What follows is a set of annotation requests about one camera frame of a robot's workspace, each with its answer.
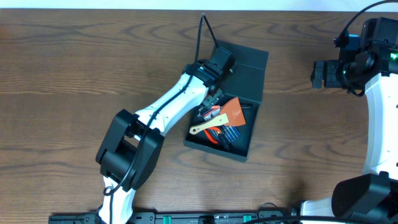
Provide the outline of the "orange scraper wooden handle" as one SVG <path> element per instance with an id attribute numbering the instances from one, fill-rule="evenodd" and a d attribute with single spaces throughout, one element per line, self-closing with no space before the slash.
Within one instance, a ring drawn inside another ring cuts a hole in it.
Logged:
<path id="1" fill-rule="evenodd" d="M 219 115 L 205 121 L 204 123 L 192 126 L 189 129 L 189 133 L 197 134 L 205 129 L 222 125 L 242 126 L 245 124 L 246 120 L 241 109 L 239 98 L 235 97 L 222 106 Z"/>

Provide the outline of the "red black pliers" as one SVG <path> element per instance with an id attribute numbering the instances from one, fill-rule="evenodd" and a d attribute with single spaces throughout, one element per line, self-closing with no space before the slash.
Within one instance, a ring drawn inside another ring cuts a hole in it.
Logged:
<path id="1" fill-rule="evenodd" d="M 204 133 L 206 135 L 206 137 L 208 138 L 208 140 L 212 143 L 212 144 L 219 144 L 219 141 L 216 140 L 213 135 L 210 133 L 210 130 L 215 131 L 216 134 L 221 134 L 221 129 L 217 128 L 217 127 L 211 127 L 208 129 L 204 130 Z"/>

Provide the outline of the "dark green box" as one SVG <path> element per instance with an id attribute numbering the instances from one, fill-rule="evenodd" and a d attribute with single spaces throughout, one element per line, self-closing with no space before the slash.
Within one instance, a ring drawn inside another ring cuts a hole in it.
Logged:
<path id="1" fill-rule="evenodd" d="M 220 143 L 212 144 L 203 131 L 195 135 L 187 134 L 183 145 L 236 161 L 246 162 L 257 112 L 262 103 L 262 92 L 269 53 L 223 40 L 218 43 L 220 47 L 232 53 L 234 64 L 231 67 L 232 71 L 221 82 L 220 89 L 222 89 L 223 97 L 216 105 L 223 106 L 229 100 L 238 97 L 240 104 L 252 104 L 252 108 L 242 109 L 246 124 L 235 126 L 241 133 L 241 136 L 230 143 L 230 152 L 224 151 Z M 199 124 L 205 121 L 202 115 L 210 109 L 203 107 L 203 105 L 194 108 L 190 124 Z"/>

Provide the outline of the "blue precision screwdriver set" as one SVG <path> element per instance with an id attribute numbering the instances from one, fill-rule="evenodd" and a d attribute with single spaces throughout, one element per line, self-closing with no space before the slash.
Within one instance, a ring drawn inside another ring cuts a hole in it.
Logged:
<path id="1" fill-rule="evenodd" d="M 202 115 L 202 118 L 205 121 L 210 120 L 211 118 L 215 117 L 216 115 L 219 115 L 221 111 L 221 106 L 216 105 L 216 106 L 212 106 L 210 110 L 208 110 L 207 112 L 205 112 Z M 224 134 L 225 137 L 228 139 L 228 142 L 231 143 L 235 140 L 237 140 L 240 136 L 241 133 L 238 131 L 237 127 L 234 126 L 216 126 L 217 128 L 221 129 L 221 134 Z M 213 137 L 219 141 L 218 139 L 218 134 L 216 134 L 215 131 L 210 130 L 210 133 L 213 135 Z"/>

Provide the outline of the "black yellow screwdriver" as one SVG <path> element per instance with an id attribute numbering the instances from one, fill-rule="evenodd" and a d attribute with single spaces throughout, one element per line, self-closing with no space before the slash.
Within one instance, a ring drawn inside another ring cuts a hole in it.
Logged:
<path id="1" fill-rule="evenodd" d="M 230 152 L 231 151 L 230 143 L 228 142 L 228 139 L 225 137 L 225 135 L 219 134 L 218 139 L 221 146 L 223 147 L 223 150 L 226 152 Z"/>

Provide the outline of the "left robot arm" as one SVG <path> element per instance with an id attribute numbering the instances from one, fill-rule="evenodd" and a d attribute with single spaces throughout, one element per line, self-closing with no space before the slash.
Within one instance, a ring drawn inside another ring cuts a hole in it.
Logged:
<path id="1" fill-rule="evenodd" d="M 153 172 L 167 132 L 207 94 L 216 91 L 234 65 L 233 54 L 217 47 L 209 60 L 188 64 L 178 82 L 134 114 L 118 112 L 100 145 L 96 162 L 105 188 L 97 223 L 127 223 L 136 190 Z"/>

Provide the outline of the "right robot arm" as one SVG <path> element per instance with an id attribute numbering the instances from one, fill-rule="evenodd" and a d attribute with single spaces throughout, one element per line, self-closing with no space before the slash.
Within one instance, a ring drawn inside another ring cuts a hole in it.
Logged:
<path id="1" fill-rule="evenodd" d="M 342 88 L 368 102 L 368 149 L 361 176 L 338 183 L 331 197 L 307 200 L 302 218 L 327 223 L 397 223 L 397 21 L 365 21 L 361 35 L 343 32 L 334 40 L 336 60 L 318 60 L 315 89 Z"/>

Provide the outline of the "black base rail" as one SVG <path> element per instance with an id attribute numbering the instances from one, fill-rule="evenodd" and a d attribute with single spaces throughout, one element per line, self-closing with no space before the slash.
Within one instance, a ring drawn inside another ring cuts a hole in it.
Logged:
<path id="1" fill-rule="evenodd" d="M 201 224 L 245 223 L 258 218 L 286 217 L 281 210 L 264 210 L 238 213 L 154 213 L 136 212 L 130 224 Z M 96 212 L 57 214 L 49 216 L 48 224 L 97 224 L 103 223 Z"/>

